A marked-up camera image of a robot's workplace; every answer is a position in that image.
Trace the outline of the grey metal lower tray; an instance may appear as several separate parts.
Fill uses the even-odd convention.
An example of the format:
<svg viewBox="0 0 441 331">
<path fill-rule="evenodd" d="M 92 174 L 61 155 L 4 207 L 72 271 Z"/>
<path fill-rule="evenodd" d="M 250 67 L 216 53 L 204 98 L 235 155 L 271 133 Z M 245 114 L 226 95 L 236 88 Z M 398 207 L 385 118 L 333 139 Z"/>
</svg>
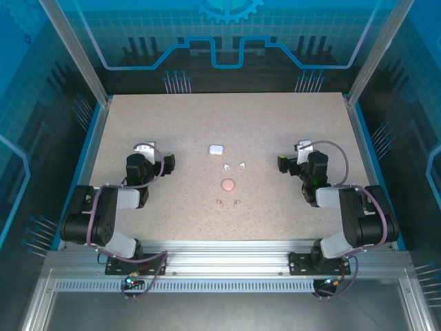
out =
<svg viewBox="0 0 441 331">
<path fill-rule="evenodd" d="M 292 293 L 54 294 L 41 331 L 412 331 L 396 283 L 357 281 L 337 299 Z"/>
</svg>

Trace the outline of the blue edged table side rail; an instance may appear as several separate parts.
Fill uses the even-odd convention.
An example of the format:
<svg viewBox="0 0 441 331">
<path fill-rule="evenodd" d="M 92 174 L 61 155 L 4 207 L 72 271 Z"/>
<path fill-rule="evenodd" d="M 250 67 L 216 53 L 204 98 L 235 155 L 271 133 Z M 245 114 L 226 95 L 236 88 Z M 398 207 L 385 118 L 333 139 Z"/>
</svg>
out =
<svg viewBox="0 0 441 331">
<path fill-rule="evenodd" d="M 78 184 L 83 185 L 90 182 L 111 102 L 112 100 L 110 99 L 106 106 L 101 106 L 98 103 L 95 107 L 94 114 L 81 149 L 79 160 L 74 171 L 72 182 L 68 190 L 68 195 L 61 212 L 58 230 L 61 227 L 62 220 L 68 210 L 68 205 L 70 199 L 72 198 L 75 187 Z M 57 251 L 63 247 L 63 241 L 61 240 L 58 230 L 54 236 L 50 249 L 51 251 Z"/>
<path fill-rule="evenodd" d="M 363 117 L 361 107 L 358 102 L 354 106 L 349 105 L 348 100 L 345 101 L 349 119 L 355 134 L 363 165 L 367 174 L 368 182 L 371 185 L 380 185 L 384 190 L 386 198 L 391 206 L 393 215 L 395 210 L 391 202 L 384 177 L 380 169 L 380 164 L 374 150 L 374 146 L 369 134 L 365 118 Z"/>
</svg>

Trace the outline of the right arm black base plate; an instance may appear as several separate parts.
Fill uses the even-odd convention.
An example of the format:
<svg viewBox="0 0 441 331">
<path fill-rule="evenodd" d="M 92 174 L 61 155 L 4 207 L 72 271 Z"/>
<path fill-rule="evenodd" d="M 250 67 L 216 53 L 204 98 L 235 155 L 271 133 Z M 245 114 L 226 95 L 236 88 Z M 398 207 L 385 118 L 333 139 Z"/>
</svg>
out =
<svg viewBox="0 0 441 331">
<path fill-rule="evenodd" d="M 312 253 L 289 253 L 288 266 L 291 276 L 347 276 L 351 274 L 348 261 L 342 258 L 325 259 L 320 255 L 314 256 Z"/>
</svg>

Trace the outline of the aluminium frame post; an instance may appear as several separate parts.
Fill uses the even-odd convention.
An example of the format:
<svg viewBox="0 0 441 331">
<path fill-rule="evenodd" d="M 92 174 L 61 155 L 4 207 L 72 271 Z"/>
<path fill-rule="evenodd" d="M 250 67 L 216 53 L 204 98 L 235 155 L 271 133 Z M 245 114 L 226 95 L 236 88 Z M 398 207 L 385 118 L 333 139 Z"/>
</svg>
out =
<svg viewBox="0 0 441 331">
<path fill-rule="evenodd" d="M 367 60 L 361 67 L 358 76 L 347 95 L 347 105 L 350 108 L 355 106 L 363 90 L 366 88 L 370 78 L 378 67 L 385 52 L 390 47 L 393 38 L 406 18 L 414 1 L 415 0 L 397 0 L 396 5 L 383 25 Z"/>
<path fill-rule="evenodd" d="M 91 89 L 92 94 L 101 106 L 106 107 L 108 104 L 107 93 L 58 1 L 38 1 L 85 79 L 85 82 Z"/>
</svg>

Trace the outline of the aluminium mounting beam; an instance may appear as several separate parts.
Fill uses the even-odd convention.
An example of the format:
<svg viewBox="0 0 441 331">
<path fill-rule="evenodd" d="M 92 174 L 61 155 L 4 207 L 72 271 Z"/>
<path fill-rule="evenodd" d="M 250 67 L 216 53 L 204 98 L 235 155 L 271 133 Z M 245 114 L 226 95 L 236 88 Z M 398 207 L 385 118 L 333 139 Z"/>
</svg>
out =
<svg viewBox="0 0 441 331">
<path fill-rule="evenodd" d="M 289 276 L 288 254 L 308 253 L 312 240 L 177 241 L 145 240 L 146 252 L 168 252 L 165 276 L 169 279 L 277 279 Z M 104 276 L 97 253 L 86 246 L 69 244 L 51 251 L 41 276 L 55 279 Z M 401 279 L 415 276 L 410 254 L 393 244 L 357 254 L 361 279 Z"/>
</svg>

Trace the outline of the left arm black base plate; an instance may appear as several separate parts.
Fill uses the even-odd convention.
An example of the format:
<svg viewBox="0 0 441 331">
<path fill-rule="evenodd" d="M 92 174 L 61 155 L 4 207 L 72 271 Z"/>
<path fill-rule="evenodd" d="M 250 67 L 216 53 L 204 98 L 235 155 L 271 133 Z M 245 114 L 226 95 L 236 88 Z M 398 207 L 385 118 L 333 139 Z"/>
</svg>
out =
<svg viewBox="0 0 441 331">
<path fill-rule="evenodd" d="M 163 257 L 158 257 L 146 263 L 127 263 L 121 260 L 108 257 L 105 267 L 105 274 L 112 276 L 128 276 L 133 272 L 141 276 L 154 276 L 158 270 Z"/>
</svg>

